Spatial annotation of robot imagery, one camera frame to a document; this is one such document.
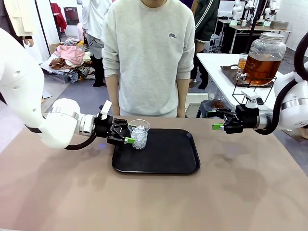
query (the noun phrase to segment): cup of ice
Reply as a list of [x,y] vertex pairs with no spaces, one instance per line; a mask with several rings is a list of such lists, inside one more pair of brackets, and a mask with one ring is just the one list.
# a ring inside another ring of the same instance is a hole
[[141,150],[145,148],[148,139],[148,131],[150,129],[149,122],[143,119],[136,119],[128,124],[131,138],[135,139],[133,148]]

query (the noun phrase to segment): black jacket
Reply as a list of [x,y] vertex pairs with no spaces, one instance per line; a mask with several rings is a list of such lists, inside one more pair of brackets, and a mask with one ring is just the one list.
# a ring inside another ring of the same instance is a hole
[[199,41],[210,41],[214,32],[219,0],[200,0],[194,18],[195,36]]

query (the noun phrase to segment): gray sweatshirt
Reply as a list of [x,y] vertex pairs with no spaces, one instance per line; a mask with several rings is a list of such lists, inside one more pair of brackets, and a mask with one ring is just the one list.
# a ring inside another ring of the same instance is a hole
[[116,0],[103,24],[105,76],[120,75],[122,116],[176,117],[176,79],[189,79],[194,18],[179,0],[149,8],[140,0]]

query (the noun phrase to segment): black tray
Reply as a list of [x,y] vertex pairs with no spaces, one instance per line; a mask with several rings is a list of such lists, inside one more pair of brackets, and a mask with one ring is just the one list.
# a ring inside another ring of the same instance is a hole
[[143,150],[116,146],[112,166],[121,173],[189,175],[199,170],[200,160],[188,131],[152,128]]
[[[248,83],[243,83],[241,81],[237,81],[236,80],[236,73],[237,73],[237,69],[232,69],[232,67],[237,66],[235,65],[231,65],[231,66],[220,66],[222,73],[228,78],[228,80],[233,84],[236,85],[237,87],[249,87]],[[265,86],[250,86],[253,88],[271,88],[274,85],[274,82],[271,81],[270,83],[268,83]]]

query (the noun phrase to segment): ice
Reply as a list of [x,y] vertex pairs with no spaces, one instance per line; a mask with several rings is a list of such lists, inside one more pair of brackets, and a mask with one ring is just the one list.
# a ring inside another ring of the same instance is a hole
[[146,140],[148,138],[148,132],[144,128],[144,126],[139,125],[138,127],[132,128],[132,132],[130,136],[135,139],[135,143],[133,147],[135,149],[143,149],[146,145]]

